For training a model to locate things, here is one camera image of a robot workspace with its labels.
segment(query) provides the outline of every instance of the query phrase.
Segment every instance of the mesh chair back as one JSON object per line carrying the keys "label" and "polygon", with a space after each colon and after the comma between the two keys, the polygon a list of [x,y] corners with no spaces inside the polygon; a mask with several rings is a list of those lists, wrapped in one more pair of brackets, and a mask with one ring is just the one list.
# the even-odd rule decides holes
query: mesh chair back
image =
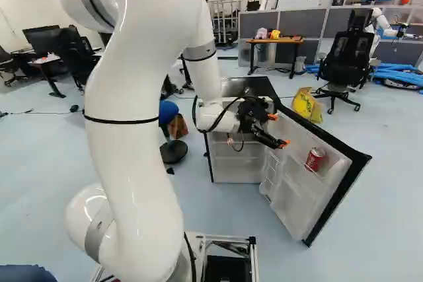
{"label": "mesh chair back", "polygon": [[9,61],[11,59],[12,56],[0,46],[0,63]]}
{"label": "mesh chair back", "polygon": [[368,32],[338,32],[319,77],[338,85],[360,84],[368,73],[374,36]]}

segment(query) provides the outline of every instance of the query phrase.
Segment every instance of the gray cubicle partition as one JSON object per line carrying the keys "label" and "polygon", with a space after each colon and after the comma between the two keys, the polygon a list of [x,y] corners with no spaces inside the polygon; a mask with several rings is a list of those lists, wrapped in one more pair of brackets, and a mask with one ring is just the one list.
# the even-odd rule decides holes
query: gray cubicle partition
{"label": "gray cubicle partition", "polygon": [[279,11],[249,11],[239,15],[239,37],[251,39],[259,28],[277,29]]}
{"label": "gray cubicle partition", "polygon": [[[305,56],[306,64],[314,64],[319,40],[306,40],[299,46],[298,56]],[[278,64],[291,64],[294,54],[292,44],[278,44],[276,46],[275,67],[282,67]]]}
{"label": "gray cubicle partition", "polygon": [[380,59],[383,63],[417,65],[422,52],[423,43],[405,41],[395,43],[392,40],[382,40],[373,57]]}
{"label": "gray cubicle partition", "polygon": [[320,38],[326,9],[281,11],[279,31],[283,35]]}
{"label": "gray cubicle partition", "polygon": [[[416,35],[418,35],[418,36],[421,36],[421,35],[423,35],[423,26],[413,26],[412,24],[409,26],[409,28],[406,30],[406,33],[409,33],[409,34],[416,34]],[[419,40],[419,39],[412,39],[412,38],[407,38],[407,40],[410,40],[410,41],[422,41],[422,40]]]}
{"label": "gray cubicle partition", "polygon": [[348,28],[351,8],[333,8],[329,10],[328,18],[323,32],[323,38],[334,38],[336,33]]}
{"label": "gray cubicle partition", "polygon": [[[341,6],[312,8],[294,11],[254,11],[240,14],[239,23],[239,65],[250,65],[250,44],[259,28],[277,28],[282,34],[302,35],[305,43],[299,47],[299,56],[306,56],[307,64],[315,61],[322,41],[331,40],[337,32],[345,31],[352,9],[371,9],[373,6]],[[423,35],[423,9],[421,7],[382,7],[390,23],[407,19],[411,27],[406,33]],[[289,44],[263,44],[256,46],[254,62],[261,67],[285,67],[292,63],[293,46]],[[374,57],[385,63],[416,65],[423,52],[422,40],[394,42],[382,40]]]}

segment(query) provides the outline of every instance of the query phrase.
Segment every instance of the computer monitor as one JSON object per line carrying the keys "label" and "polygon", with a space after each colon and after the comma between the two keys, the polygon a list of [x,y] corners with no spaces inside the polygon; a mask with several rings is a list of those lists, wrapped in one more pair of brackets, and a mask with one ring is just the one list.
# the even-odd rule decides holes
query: computer monitor
{"label": "computer monitor", "polygon": [[23,30],[28,42],[34,48],[35,53],[46,55],[53,51],[53,45],[60,33],[59,26],[43,26],[41,28],[31,28]]}

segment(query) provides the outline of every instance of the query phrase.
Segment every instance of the black round stool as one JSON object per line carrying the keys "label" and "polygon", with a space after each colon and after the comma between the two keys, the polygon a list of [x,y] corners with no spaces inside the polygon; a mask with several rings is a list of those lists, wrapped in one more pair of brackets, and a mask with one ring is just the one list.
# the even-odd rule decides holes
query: black round stool
{"label": "black round stool", "polygon": [[[174,102],[162,100],[159,110],[159,126],[165,135],[166,143],[161,145],[160,152],[162,160],[165,164],[176,164],[180,162],[188,152],[188,146],[181,140],[172,140],[167,126],[179,114],[179,108]],[[168,173],[173,174],[172,169],[168,169]]]}

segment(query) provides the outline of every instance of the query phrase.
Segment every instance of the black fridge door edge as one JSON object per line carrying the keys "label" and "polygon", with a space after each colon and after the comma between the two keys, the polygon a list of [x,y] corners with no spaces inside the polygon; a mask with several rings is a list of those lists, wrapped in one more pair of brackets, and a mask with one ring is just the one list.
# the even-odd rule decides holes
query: black fridge door edge
{"label": "black fridge door edge", "polygon": [[293,121],[297,122],[299,125],[309,130],[312,134],[316,135],[318,138],[322,139],[324,142],[328,143],[330,146],[334,147],[336,150],[352,160],[352,164],[345,174],[345,177],[342,179],[339,186],[335,190],[332,198],[328,202],[328,205],[325,207],[315,226],[309,233],[309,236],[306,239],[303,239],[303,243],[307,247],[310,247],[313,241],[316,239],[317,235],[321,232],[327,221],[330,219],[330,216],[332,216],[335,209],[347,194],[352,184],[356,181],[364,166],[371,160],[371,156],[354,150],[347,144],[343,143],[341,140],[337,139],[335,136],[321,129],[319,126],[301,117],[293,110],[283,106],[282,103],[278,104],[278,108],[284,115],[291,118]]}

